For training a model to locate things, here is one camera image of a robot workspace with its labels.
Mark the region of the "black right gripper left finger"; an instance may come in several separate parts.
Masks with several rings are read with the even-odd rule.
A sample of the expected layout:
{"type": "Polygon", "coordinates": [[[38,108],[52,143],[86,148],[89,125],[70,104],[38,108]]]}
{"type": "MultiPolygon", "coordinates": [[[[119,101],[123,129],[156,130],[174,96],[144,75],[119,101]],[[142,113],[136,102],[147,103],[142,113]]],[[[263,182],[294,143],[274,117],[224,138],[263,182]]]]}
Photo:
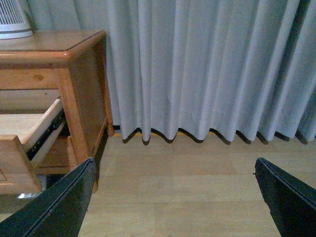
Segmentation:
{"type": "Polygon", "coordinates": [[[2,237],[76,237],[92,195],[94,158],[65,175],[25,207],[0,223],[2,237]]]}

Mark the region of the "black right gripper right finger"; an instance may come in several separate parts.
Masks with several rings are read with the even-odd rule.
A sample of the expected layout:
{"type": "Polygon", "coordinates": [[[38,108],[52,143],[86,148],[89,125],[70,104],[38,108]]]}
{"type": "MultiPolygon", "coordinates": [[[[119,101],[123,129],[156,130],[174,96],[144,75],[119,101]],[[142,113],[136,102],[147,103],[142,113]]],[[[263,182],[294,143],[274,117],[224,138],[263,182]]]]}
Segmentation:
{"type": "Polygon", "coordinates": [[[316,235],[316,190],[264,158],[255,176],[265,203],[282,237],[316,235]]]}

